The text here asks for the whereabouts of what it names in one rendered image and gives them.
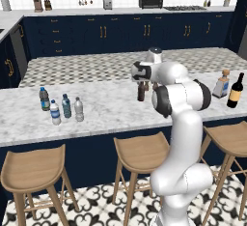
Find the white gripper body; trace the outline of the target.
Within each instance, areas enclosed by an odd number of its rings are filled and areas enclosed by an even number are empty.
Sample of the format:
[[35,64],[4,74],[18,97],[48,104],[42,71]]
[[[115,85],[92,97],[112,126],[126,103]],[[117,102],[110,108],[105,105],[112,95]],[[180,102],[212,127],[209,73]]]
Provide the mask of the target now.
[[151,78],[151,67],[135,62],[131,67],[131,77],[134,81],[146,81]]

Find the tall dark blue cabinet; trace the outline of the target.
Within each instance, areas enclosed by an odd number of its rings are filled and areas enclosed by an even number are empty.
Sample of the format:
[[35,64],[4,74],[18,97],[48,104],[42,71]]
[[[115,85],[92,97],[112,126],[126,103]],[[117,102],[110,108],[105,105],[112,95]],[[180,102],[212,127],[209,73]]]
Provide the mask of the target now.
[[224,46],[237,53],[247,25],[247,0],[237,0]]

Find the white blue-labelled plastic bottle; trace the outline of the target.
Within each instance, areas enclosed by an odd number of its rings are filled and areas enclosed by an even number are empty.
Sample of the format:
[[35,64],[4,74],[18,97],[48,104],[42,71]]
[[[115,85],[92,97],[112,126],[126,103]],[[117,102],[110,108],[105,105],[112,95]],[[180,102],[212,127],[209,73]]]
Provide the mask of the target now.
[[59,125],[61,123],[60,110],[58,104],[54,99],[51,101],[50,104],[50,114],[51,114],[52,123],[55,126]]

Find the dark blue kitchen island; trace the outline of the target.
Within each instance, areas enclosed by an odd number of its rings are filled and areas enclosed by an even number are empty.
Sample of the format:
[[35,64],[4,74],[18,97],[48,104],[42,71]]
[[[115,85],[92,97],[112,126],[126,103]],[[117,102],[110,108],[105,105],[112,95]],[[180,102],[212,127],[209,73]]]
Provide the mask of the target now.
[[[231,118],[204,122],[206,127],[247,122],[247,117]],[[117,153],[114,137],[125,139],[135,136],[153,135],[162,131],[170,143],[171,127],[148,128],[120,133],[87,136],[80,138],[63,139],[49,142],[40,142],[17,145],[16,147],[0,147],[0,171],[7,151],[15,153],[28,152],[39,149],[50,149],[66,144],[66,169],[72,188],[93,186],[97,184],[110,184],[115,181],[117,167]],[[223,162],[223,153],[210,143],[204,158],[209,165],[220,165]],[[0,184],[0,209],[4,210],[8,200],[13,199],[10,192]]]

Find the square cork-topped glass bottle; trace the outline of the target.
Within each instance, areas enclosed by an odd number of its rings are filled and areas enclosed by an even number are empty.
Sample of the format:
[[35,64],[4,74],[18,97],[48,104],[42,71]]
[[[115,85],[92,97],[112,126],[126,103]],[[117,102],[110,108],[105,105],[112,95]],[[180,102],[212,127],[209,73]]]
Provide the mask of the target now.
[[229,87],[229,78],[228,75],[230,74],[229,70],[222,70],[222,76],[216,82],[214,90],[212,94],[217,98],[225,97],[228,93]]

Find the black toaster oven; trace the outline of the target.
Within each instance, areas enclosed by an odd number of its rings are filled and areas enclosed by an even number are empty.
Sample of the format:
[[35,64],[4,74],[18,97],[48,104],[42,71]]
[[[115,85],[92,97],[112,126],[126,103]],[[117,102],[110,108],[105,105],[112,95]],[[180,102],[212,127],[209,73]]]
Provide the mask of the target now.
[[163,0],[139,0],[139,7],[141,9],[161,9]]

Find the clear grey plastic bottle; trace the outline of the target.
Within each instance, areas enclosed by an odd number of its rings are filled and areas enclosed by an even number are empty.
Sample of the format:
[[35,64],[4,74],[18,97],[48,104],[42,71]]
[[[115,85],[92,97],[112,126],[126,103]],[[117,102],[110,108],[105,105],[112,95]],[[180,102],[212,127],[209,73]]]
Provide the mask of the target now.
[[83,103],[80,100],[80,98],[75,99],[74,110],[75,110],[76,121],[82,122],[84,120],[84,113],[83,113]]

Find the wooden bar stool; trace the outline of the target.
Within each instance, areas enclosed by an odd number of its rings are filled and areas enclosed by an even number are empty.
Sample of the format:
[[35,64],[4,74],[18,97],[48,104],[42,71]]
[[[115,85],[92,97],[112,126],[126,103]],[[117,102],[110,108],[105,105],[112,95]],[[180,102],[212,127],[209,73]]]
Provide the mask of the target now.
[[149,136],[115,138],[114,144],[118,161],[112,203],[116,201],[119,182],[122,182],[127,195],[123,226],[127,226],[134,193],[148,190],[152,195],[151,184],[138,184],[137,177],[140,174],[150,174],[160,166],[167,157],[170,146],[162,131]]
[[238,220],[241,220],[247,202],[247,169],[243,169],[236,158],[247,157],[247,123],[243,121],[236,125],[204,127],[204,131],[206,133],[206,138],[202,144],[200,155],[200,159],[203,163],[206,163],[203,156],[210,142],[213,142],[222,152],[224,152],[225,157],[220,171],[213,173],[213,176],[216,179],[216,190],[206,212],[203,225],[206,225],[207,219],[209,218],[225,179],[230,175],[236,174],[243,174],[245,176],[245,185],[238,217]]
[[54,149],[35,150],[25,153],[7,152],[1,171],[1,184],[14,196],[18,226],[26,226],[25,213],[36,217],[36,210],[44,209],[42,203],[33,203],[31,194],[47,190],[50,201],[64,226],[69,222],[62,208],[64,192],[58,197],[54,184],[62,179],[62,187],[69,192],[69,199],[77,211],[79,208],[65,167],[66,145]]

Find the long dark blue cupboard run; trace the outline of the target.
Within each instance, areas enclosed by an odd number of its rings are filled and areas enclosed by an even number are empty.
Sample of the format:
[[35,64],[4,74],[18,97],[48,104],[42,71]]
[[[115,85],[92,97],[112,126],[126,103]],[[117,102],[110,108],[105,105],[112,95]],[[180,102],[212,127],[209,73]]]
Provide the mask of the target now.
[[232,14],[104,14],[26,16],[24,33],[30,55],[52,57],[222,47]]

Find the white paper towel roll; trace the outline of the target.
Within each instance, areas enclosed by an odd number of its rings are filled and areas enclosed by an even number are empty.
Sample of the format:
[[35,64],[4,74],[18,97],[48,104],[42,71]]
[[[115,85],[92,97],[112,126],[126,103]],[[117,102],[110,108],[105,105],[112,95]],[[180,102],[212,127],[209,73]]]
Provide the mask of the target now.
[[1,0],[1,4],[5,12],[9,12],[11,10],[10,0]]

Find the cupboard run with dishwasher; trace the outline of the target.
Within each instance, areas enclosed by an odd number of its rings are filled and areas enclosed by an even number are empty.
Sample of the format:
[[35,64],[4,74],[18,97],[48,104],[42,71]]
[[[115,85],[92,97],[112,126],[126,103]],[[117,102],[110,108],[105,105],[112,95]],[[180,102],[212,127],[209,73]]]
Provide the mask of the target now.
[[20,23],[0,41],[0,89],[17,88],[28,68],[24,31]]

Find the brown glass bottle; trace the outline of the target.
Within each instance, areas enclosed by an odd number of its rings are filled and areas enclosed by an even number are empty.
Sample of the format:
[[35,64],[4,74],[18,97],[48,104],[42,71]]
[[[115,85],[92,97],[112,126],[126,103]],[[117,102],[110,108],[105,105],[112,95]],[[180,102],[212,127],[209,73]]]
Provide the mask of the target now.
[[144,99],[145,99],[145,85],[144,82],[141,81],[138,86],[138,100],[144,101]]

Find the black hob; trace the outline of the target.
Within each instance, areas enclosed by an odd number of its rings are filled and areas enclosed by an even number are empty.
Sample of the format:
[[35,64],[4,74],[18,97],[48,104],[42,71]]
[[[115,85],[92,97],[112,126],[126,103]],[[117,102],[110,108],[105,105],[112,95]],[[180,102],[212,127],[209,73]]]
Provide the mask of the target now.
[[171,6],[164,7],[168,11],[205,11],[206,8],[201,6]]

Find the dark-labelled plastic bottle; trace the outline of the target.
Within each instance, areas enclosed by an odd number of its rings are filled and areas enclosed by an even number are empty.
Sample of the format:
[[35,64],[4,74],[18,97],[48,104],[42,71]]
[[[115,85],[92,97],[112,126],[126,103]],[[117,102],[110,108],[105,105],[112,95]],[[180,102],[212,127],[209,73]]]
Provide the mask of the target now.
[[40,100],[41,100],[41,109],[43,111],[49,111],[50,110],[49,96],[47,91],[43,87],[41,87],[40,89]]

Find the brown coffee machine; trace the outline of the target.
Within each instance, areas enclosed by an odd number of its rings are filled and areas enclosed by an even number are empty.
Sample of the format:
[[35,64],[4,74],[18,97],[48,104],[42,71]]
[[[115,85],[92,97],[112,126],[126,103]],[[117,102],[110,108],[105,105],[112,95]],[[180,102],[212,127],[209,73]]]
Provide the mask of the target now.
[[33,0],[33,1],[34,1],[34,6],[35,6],[35,12],[41,13],[43,11],[41,0]]

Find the dark wine bottle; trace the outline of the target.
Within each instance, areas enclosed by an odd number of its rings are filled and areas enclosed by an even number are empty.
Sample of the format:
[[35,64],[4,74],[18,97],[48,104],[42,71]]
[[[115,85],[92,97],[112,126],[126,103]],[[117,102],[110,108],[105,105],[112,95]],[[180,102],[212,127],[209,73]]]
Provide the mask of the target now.
[[230,108],[236,108],[237,103],[240,99],[241,92],[243,91],[243,84],[242,84],[243,76],[244,76],[244,73],[241,72],[239,74],[237,81],[231,87],[231,91],[230,91],[229,98],[227,101],[227,106]]

